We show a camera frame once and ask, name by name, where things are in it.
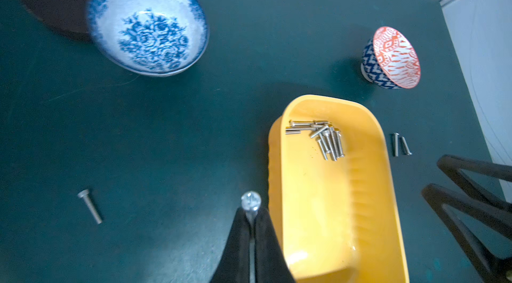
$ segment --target blue zigzag pattern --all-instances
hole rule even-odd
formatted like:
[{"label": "blue zigzag pattern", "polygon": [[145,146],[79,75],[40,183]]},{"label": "blue zigzag pattern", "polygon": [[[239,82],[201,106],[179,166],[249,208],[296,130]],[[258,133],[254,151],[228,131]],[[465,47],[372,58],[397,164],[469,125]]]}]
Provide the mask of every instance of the blue zigzag pattern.
[{"label": "blue zigzag pattern", "polygon": [[387,89],[400,88],[400,86],[393,83],[386,76],[377,62],[375,52],[373,51],[373,39],[370,39],[368,44],[366,44],[365,49],[362,50],[362,65],[365,68],[365,72],[368,77],[378,86]]}]

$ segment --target orange and blue bowl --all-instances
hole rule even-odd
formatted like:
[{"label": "orange and blue bowl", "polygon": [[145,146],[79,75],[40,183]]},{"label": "orange and blue bowl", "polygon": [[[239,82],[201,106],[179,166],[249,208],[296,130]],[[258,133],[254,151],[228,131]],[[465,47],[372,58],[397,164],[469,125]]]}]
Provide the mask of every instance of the orange and blue bowl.
[{"label": "orange and blue bowl", "polygon": [[362,52],[361,74],[386,89],[413,88],[419,83],[418,56],[406,37],[389,26],[380,27]]}]

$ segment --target screw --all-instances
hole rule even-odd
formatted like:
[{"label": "screw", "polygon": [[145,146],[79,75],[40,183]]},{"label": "screw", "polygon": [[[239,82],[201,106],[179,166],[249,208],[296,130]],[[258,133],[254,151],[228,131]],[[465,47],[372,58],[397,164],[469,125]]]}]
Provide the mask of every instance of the screw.
[{"label": "screw", "polygon": [[394,146],[393,147],[393,150],[394,150],[394,155],[393,156],[395,156],[395,157],[398,156],[398,136],[399,135],[400,134],[398,134],[398,133],[393,133],[393,146]]},{"label": "screw", "polygon": [[254,191],[245,192],[241,197],[242,208],[245,211],[245,217],[252,227],[254,227],[254,219],[258,215],[261,206],[261,197]]},{"label": "screw", "polygon": [[93,214],[94,219],[99,224],[103,222],[101,220],[101,217],[98,214],[98,211],[96,211],[96,208],[94,207],[93,203],[91,202],[91,199],[89,198],[89,190],[83,190],[78,194],[78,197],[83,198],[84,201],[86,201],[86,205],[89,208],[89,211]]},{"label": "screw", "polygon": [[321,129],[319,129],[318,131],[316,131],[315,133],[311,134],[309,137],[311,139],[314,139],[314,137],[316,137],[318,134],[322,133],[323,131],[325,131],[326,129],[328,129],[329,126],[327,125],[324,125]]},{"label": "screw", "polygon": [[339,157],[343,158],[345,155],[343,154],[342,137],[341,137],[338,129],[336,129],[335,132],[336,132],[336,141],[338,143]]},{"label": "screw", "polygon": [[329,126],[329,134],[331,137],[332,148],[334,149],[334,155],[336,158],[339,158],[338,142],[336,141],[336,133],[334,132],[334,127]]},{"label": "screw", "polygon": [[327,142],[325,141],[325,137],[323,136],[323,134],[320,133],[318,136],[320,137],[320,140],[322,141],[322,145],[323,145],[323,148],[325,149],[325,152],[330,153],[329,147],[327,146]]},{"label": "screw", "polygon": [[308,122],[308,121],[292,121],[292,120],[290,120],[290,126],[291,126],[291,127],[297,127],[297,126],[310,126],[311,124],[315,124],[315,122]]},{"label": "screw", "polygon": [[337,161],[338,159],[336,158],[336,152],[334,151],[334,147],[332,145],[332,141],[331,141],[331,137],[330,137],[330,133],[329,131],[323,131],[323,136],[325,136],[325,138],[327,139],[327,144],[329,145],[329,151],[331,152],[331,158],[333,161]]},{"label": "screw", "polygon": [[322,151],[323,159],[324,159],[324,160],[326,160],[326,161],[327,161],[327,160],[329,160],[329,159],[327,158],[327,154],[325,153],[325,149],[323,148],[322,139],[321,139],[321,138],[318,138],[318,139],[317,139],[317,143],[318,143],[318,145],[320,146],[320,150]]},{"label": "screw", "polygon": [[407,146],[406,138],[400,137],[400,140],[402,141],[402,146],[403,146],[404,152],[407,155],[412,155],[413,153],[411,153],[411,151],[409,151],[409,146]]},{"label": "screw", "polygon": [[286,131],[314,131],[316,127],[302,126],[302,127],[287,127]]}]

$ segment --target loose bolt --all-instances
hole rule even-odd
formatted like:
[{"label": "loose bolt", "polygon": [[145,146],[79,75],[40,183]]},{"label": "loose bolt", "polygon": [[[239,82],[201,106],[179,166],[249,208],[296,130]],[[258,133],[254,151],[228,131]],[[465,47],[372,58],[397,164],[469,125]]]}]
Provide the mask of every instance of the loose bolt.
[{"label": "loose bolt", "polygon": [[332,141],[331,141],[331,137],[329,136],[329,131],[323,131],[323,136],[327,139],[327,144],[329,145],[329,151],[331,152],[331,158],[333,161],[337,161],[338,159],[336,158],[336,152],[334,151],[334,147],[333,147],[333,144],[332,144]]},{"label": "loose bolt", "polygon": [[393,150],[394,150],[394,155],[393,156],[398,156],[398,136],[400,134],[398,133],[393,133]]},{"label": "loose bolt", "polygon": [[345,156],[343,154],[343,148],[342,148],[342,137],[341,137],[338,129],[336,129],[334,132],[336,133],[336,142],[338,143],[339,157],[342,158]]},{"label": "loose bolt", "polygon": [[320,146],[320,150],[322,151],[323,159],[324,159],[324,160],[326,160],[326,161],[327,161],[327,160],[329,160],[329,159],[327,158],[327,154],[325,153],[325,149],[323,148],[322,139],[318,138],[318,139],[317,139],[317,143],[318,143],[318,145]]},{"label": "loose bolt", "polygon": [[93,203],[91,202],[91,199],[89,198],[89,190],[83,190],[78,194],[78,197],[83,198],[84,201],[86,201],[86,205],[89,208],[89,211],[91,211],[91,214],[93,214],[94,219],[99,224],[102,221],[101,217],[98,214],[98,211],[96,211],[96,208],[94,207]]},{"label": "loose bolt", "polygon": [[334,155],[336,155],[336,158],[339,158],[338,142],[336,141],[336,133],[334,132],[334,127],[332,127],[332,126],[329,126],[329,135],[331,137],[332,147],[334,149]]},{"label": "loose bolt", "polygon": [[308,121],[292,121],[290,120],[290,126],[296,127],[296,126],[310,126],[311,124],[315,124],[315,122],[308,122]]},{"label": "loose bolt", "polygon": [[406,138],[400,137],[400,140],[402,141],[402,146],[403,146],[404,152],[407,155],[412,155],[413,153],[411,153],[411,151],[409,151],[409,146],[407,146]]},{"label": "loose bolt", "polygon": [[322,145],[323,145],[323,148],[325,149],[325,152],[330,153],[331,151],[329,151],[329,147],[327,146],[327,142],[325,141],[325,137],[323,136],[323,134],[320,133],[318,136],[320,137],[320,140],[322,141]]},{"label": "loose bolt", "polygon": [[286,131],[314,131],[316,127],[302,126],[302,127],[287,127]]}]

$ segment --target pile of screws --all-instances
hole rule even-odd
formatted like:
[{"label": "pile of screws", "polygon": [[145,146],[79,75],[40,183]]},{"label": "pile of screws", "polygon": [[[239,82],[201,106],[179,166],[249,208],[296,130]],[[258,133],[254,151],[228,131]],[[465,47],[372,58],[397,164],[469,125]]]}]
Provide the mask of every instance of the pile of screws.
[{"label": "pile of screws", "polygon": [[[400,134],[393,133],[393,156],[398,156],[398,136]],[[400,137],[400,142],[402,143],[402,150],[405,155],[412,155],[411,151],[409,151],[409,146],[407,146],[406,138]]]},{"label": "pile of screws", "polygon": [[342,138],[339,130],[332,126],[329,121],[292,121],[286,128],[286,134],[300,134],[301,131],[311,131],[310,138],[317,138],[317,143],[322,151],[323,158],[328,160],[327,154],[330,154],[333,161],[342,158]]}]

